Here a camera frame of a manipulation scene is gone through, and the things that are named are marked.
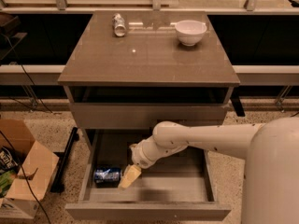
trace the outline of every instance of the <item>countertop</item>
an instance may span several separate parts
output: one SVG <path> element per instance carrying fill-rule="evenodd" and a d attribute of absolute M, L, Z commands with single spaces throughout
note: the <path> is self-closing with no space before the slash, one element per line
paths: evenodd
<path fill-rule="evenodd" d="M 116 37 L 112 17 L 120 13 L 127 33 Z M 175 24 L 206 23 L 193 47 L 182 45 Z M 239 79 L 205 12 L 95 11 L 67 65 L 61 85 L 236 87 Z"/>

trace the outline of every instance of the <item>drawer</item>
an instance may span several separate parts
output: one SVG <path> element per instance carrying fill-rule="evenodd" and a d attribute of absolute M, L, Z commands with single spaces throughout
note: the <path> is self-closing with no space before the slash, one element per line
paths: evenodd
<path fill-rule="evenodd" d="M 70 110 L 82 129 L 148 129 L 162 120 L 189 126 L 222 124 L 229 106 L 73 103 Z"/>
<path fill-rule="evenodd" d="M 187 148 L 160 159 L 126 190 L 98 188 L 97 166 L 122 170 L 131 163 L 129 145 L 148 137 L 141 131 L 97 131 L 78 203 L 66 210 L 74 219 L 100 220 L 223 220 L 229 205 L 217 202 L 207 153 Z"/>
<path fill-rule="evenodd" d="M 76 103 L 223 104 L 228 87 L 71 86 Z"/>

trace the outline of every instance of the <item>speckled floor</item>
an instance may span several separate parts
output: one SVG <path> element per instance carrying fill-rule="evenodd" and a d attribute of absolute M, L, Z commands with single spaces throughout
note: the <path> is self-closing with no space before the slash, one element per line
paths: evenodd
<path fill-rule="evenodd" d="M 23 119 L 32 134 L 41 144 L 52 151 L 64 151 L 69 134 L 75 121 L 68 111 L 54 111 L 55 114 L 45 112 L 12 111 L 7 109 L 10 105 L 2 105 L 0 109 L 1 119 Z M 268 122 L 272 119 L 288 117 L 299 109 L 297 100 L 288 104 L 285 101 L 286 112 L 279 112 L 273 101 L 265 100 L 258 103 L 244 101 L 246 116 L 238 117 L 234 111 L 227 114 L 224 124 Z M 217 197 L 220 203 L 230 204 L 231 213 L 223 222 L 200 222 L 200 221 L 157 221 L 157 222 L 132 222 L 132 221 L 77 221 L 74 220 L 65 210 L 67 203 L 76 203 L 81 189 L 82 178 L 85 172 L 89 150 L 84 139 L 78 131 L 80 138 L 71 151 L 64 176 L 65 191 L 61 194 L 47 192 L 43 206 L 47 210 L 51 223 L 144 223 L 144 224 L 239 224 L 241 216 L 241 197 L 244 161 L 224 156 L 218 153 L 209 152 L 214 183 L 216 185 Z M 34 220 L 0 219 L 2 224 L 6 223 L 47 223 L 44 213 L 39 208 Z"/>

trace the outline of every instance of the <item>cable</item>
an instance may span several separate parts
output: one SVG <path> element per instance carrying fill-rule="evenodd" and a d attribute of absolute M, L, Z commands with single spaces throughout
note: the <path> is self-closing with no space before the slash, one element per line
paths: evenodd
<path fill-rule="evenodd" d="M 19 57 L 17 51 L 16 51 L 16 50 L 14 49 L 14 47 L 12 46 L 9 37 L 6 36 L 6 35 L 3 35 L 3 34 L 1 34 L 1 35 L 8 41 L 8 43 L 9 43 L 11 49 L 12 49 L 13 52 L 15 53 L 17 59 L 20 61 L 21 59 L 20 59 L 20 57 Z M 22 63 L 20 63 L 20 66 L 21 66 L 21 69 L 24 71 L 24 74 L 30 79 L 31 83 L 35 86 L 36 84 L 34 83 L 34 81 L 32 80 L 32 78 L 29 76 L 29 74 L 28 74 L 27 71 L 25 70 L 25 68 L 24 68 L 24 66 L 23 66 Z M 37 99 L 40 101 L 40 103 L 41 103 L 46 109 L 49 110 L 50 113 L 53 113 L 53 112 L 52 112 L 52 111 L 45 105 L 45 103 L 44 103 L 40 98 L 37 98 Z"/>
<path fill-rule="evenodd" d="M 291 115 L 291 117 L 295 117 L 297 115 L 299 115 L 299 111 L 297 113 L 294 113 L 293 115 Z"/>
<path fill-rule="evenodd" d="M 48 113 L 48 114 L 49 114 L 49 113 L 53 113 L 53 112 L 44 111 L 44 110 L 41 110 L 41 109 L 37 109 L 37 108 L 31 107 L 31 106 L 29 106 L 29 105 L 27 105 L 27 104 L 25 104 L 25 103 L 23 103 L 23 102 L 21 102 L 21 101 L 18 101 L 17 99 L 12 98 L 12 97 L 8 97 L 8 99 L 13 100 L 13 101 L 15 101 L 15 102 L 17 102 L 17 103 L 19 103 L 19 104 L 25 106 L 26 108 L 33 109 L 34 111 L 44 112 L 44 113 Z"/>
<path fill-rule="evenodd" d="M 25 177 L 25 180 L 26 180 L 26 183 L 27 183 L 27 185 L 28 185 L 28 188 L 29 188 L 31 194 L 33 195 L 33 197 L 36 199 L 36 201 L 37 201 L 37 203 L 39 204 L 39 206 L 41 207 L 41 209 L 43 210 L 43 212 L 44 212 L 44 214 L 45 214 L 45 216 L 46 216 L 46 218 L 47 218 L 47 220 L 48 220 L 48 222 L 49 222 L 49 224 L 50 224 L 50 223 L 51 223 L 51 222 L 50 222 L 50 218 L 49 218 L 49 216 L 48 216 L 48 214 L 47 214 L 45 208 L 43 207 L 43 205 L 41 204 L 41 202 L 38 200 L 38 198 L 35 196 L 34 192 L 33 192 L 32 189 L 31 189 L 31 186 L 30 186 L 30 184 L 29 184 L 29 182 L 28 182 L 28 177 L 27 177 L 27 175 L 26 175 L 24 169 L 22 168 L 22 165 L 21 165 L 20 159 L 19 159 L 19 157 L 18 157 L 18 155 L 17 155 L 16 149 L 14 148 L 14 146 L 12 146 L 12 144 L 11 144 L 10 141 L 7 139 L 7 137 L 2 133 L 2 131 L 0 131 L 0 134 L 5 138 L 5 140 L 8 142 L 8 144 L 11 146 L 11 148 L 12 148 L 12 150 L 13 150 L 13 152 L 14 152 L 14 155 L 15 155 L 15 157 L 16 157 L 16 159 L 17 159 L 17 163 L 18 163 L 19 166 L 21 167 L 21 171 L 22 171 L 22 174 L 23 174 L 24 177 Z"/>

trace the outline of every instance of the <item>open drawer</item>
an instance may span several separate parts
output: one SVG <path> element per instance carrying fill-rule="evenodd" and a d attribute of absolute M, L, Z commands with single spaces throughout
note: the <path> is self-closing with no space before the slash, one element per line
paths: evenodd
<path fill-rule="evenodd" d="M 150 136 L 141 131 L 97 131 L 78 203 L 66 210 L 74 219 L 223 220 L 229 205 L 215 198 L 207 153 L 187 148 L 158 160 L 126 190 L 98 188 L 97 166 L 125 169 L 131 163 L 129 146 Z"/>

